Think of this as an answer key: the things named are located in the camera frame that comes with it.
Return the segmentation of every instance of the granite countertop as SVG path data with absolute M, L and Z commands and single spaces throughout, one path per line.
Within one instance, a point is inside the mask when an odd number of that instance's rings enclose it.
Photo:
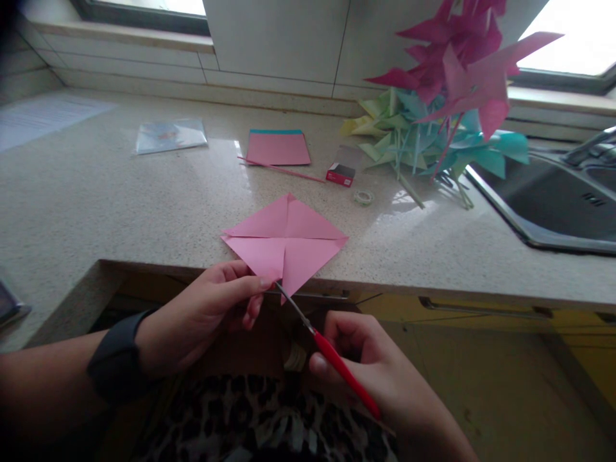
M 2 333 L 0 350 L 62 337 L 53 330 L 87 331 L 102 308 L 95 301 L 104 306 L 105 288 L 117 287 L 98 261 L 165 271 L 233 259 L 221 230 L 287 193 L 350 236 L 313 284 L 616 312 L 614 259 L 527 247 L 472 186 L 475 208 L 466 211 L 448 190 L 415 180 L 421 210 L 388 166 L 359 173 L 347 189 L 236 159 L 252 128 L 301 129 L 312 164 L 296 168 L 324 178 L 339 144 L 361 142 L 339 135 L 338 117 L 71 92 L 118 107 L 0 153 L 0 265 L 33 306 Z M 141 123 L 185 117 L 203 119 L 209 146 L 133 154 Z M 374 203 L 353 202 L 356 189 L 371 190 Z

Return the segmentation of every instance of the white paper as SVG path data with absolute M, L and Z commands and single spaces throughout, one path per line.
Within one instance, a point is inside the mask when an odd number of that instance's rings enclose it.
M 137 154 L 175 151 L 207 144 L 201 119 L 180 119 L 141 124 Z
M 116 104 L 68 94 L 50 94 L 0 110 L 0 152 L 74 125 Z

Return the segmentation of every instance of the clear tape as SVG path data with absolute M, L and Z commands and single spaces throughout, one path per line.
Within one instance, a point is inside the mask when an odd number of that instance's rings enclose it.
M 355 200 L 355 202 L 362 205 L 363 207 L 367 207 L 374 200 L 374 194 L 365 189 L 361 189 L 353 194 L 353 199 Z

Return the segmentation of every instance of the scissors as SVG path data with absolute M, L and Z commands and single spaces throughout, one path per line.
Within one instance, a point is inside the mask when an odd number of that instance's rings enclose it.
M 332 344 L 329 343 L 327 339 L 319 333 L 318 330 L 312 327 L 312 324 L 310 323 L 308 318 L 304 316 L 304 313 L 302 313 L 302 310 L 299 309 L 299 307 L 295 304 L 293 299 L 287 294 L 287 292 L 282 288 L 282 286 L 278 282 L 276 282 L 276 286 L 278 286 L 278 288 L 280 289 L 280 292 L 285 296 L 285 298 L 289 300 L 289 302 L 291 302 L 291 305 L 293 305 L 293 308 L 295 308 L 295 311 L 297 311 L 297 314 L 300 315 L 300 319 L 302 320 L 304 325 L 308 328 L 308 330 L 314 337 L 314 341 L 316 342 L 317 347 L 319 347 L 319 350 L 321 350 L 321 353 L 323 354 L 323 356 L 325 356 L 327 361 L 329 361 L 329 363 L 334 367 L 334 369 L 336 369 L 336 371 L 340 374 L 340 376 L 342 376 L 345 382 L 351 387 L 351 389 L 359 397 L 359 399 L 364 404 L 364 406 L 366 406 L 370 414 L 372 414 L 374 419 L 381 420 L 381 411 L 379 407 L 377 406 L 377 404 L 374 402 L 374 399 L 372 399 L 372 397 L 360 385 L 360 383 L 353 376 L 353 374 L 351 374 L 351 371 L 347 368 L 344 361 L 342 361 L 342 358 L 340 358 L 340 355 L 336 352 Z

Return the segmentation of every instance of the smartwatch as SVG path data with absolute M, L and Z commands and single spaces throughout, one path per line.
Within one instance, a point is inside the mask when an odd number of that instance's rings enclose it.
M 135 314 L 116 323 L 103 337 L 87 367 L 96 393 L 111 406 L 145 395 L 155 382 L 139 365 L 135 336 L 141 321 L 155 309 Z

